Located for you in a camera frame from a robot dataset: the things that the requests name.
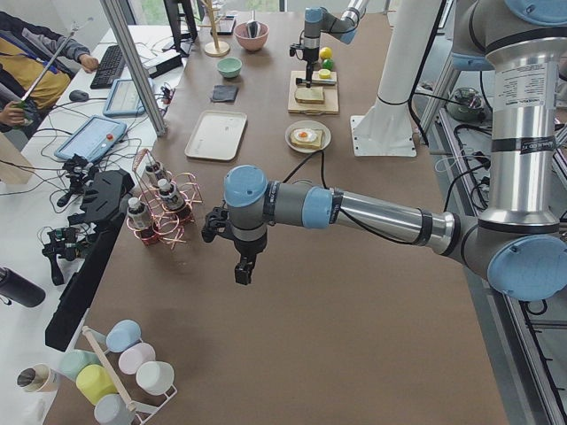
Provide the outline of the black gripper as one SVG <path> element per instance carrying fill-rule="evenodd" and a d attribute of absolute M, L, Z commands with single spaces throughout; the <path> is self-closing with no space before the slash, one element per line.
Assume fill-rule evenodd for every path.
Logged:
<path fill-rule="evenodd" d="M 252 271 L 255 266 L 257 255 L 266 249 L 267 243 L 267 234 L 264 234 L 252 241 L 246 241 L 237 237 L 235 238 L 234 245 L 240 254 L 240 260 L 234 270 L 236 283 L 241 285 L 248 285 L 252 283 Z"/>
<path fill-rule="evenodd" d="M 309 89 L 312 86 L 315 64 L 319 60 L 319 48 L 311 48 L 301 42 L 293 43 L 290 45 L 290 56 L 306 62 L 305 75 L 303 77 L 297 77 L 295 82 L 297 85 L 303 85 Z"/>

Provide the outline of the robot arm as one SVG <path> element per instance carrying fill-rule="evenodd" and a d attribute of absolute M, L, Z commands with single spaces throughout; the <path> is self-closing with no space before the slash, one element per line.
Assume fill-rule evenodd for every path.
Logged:
<path fill-rule="evenodd" d="M 341 17 L 338 18 L 322 6 L 308 7 L 304 14 L 304 28 L 298 43 L 290 45 L 290 56 L 301 52 L 300 59 L 306 62 L 304 83 L 312 86 L 315 64 L 320 56 L 321 34 L 333 36 L 344 44 L 349 44 L 356 35 L 357 27 L 364 17 L 369 0 L 351 1 Z"/>
<path fill-rule="evenodd" d="M 476 218 L 433 213 L 340 189 L 271 181 L 256 166 L 237 166 L 224 180 L 221 215 L 223 236 L 240 255 L 238 283 L 250 283 L 268 225 L 337 223 L 427 246 L 522 301 L 549 298 L 565 287 L 566 244 L 549 196 L 566 4 L 461 1 L 453 50 L 481 54 L 495 71 L 488 207 Z"/>

